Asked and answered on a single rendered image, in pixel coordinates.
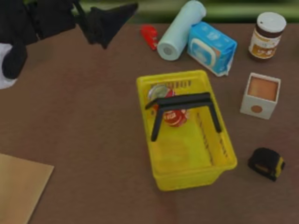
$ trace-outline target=red can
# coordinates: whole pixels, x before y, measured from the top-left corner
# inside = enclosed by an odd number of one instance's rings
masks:
[[[156,98],[167,98],[175,96],[175,91],[166,85],[155,85],[148,94],[150,101]],[[187,110],[175,110],[164,113],[164,120],[171,127],[180,127],[187,121]]]

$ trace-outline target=jar label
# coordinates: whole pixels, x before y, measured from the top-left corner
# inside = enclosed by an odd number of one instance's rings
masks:
[[[249,46],[250,53],[258,58],[267,59],[274,56],[281,36],[268,38],[261,36],[256,29],[253,32]]]

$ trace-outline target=yellow plastic bin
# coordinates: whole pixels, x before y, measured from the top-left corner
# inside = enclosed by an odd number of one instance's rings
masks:
[[[180,127],[162,121],[152,141],[156,111],[146,110],[149,90],[156,84],[172,88],[176,95],[209,92],[221,131],[217,132],[207,106],[189,110]],[[237,159],[215,95],[203,70],[145,76],[137,79],[138,95],[149,147],[153,176],[160,190],[169,191],[212,184],[219,175],[236,167]]]

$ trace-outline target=black and yellow object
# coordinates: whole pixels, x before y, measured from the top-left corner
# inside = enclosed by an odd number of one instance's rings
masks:
[[[283,158],[268,148],[258,148],[248,160],[248,166],[259,174],[276,181],[285,167]]]

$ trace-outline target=brown square on box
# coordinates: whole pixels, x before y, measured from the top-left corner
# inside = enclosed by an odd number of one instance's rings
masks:
[[[53,166],[0,154],[0,223],[26,224]]]
[[[277,89],[277,82],[251,77],[247,94],[262,99],[276,101]]]

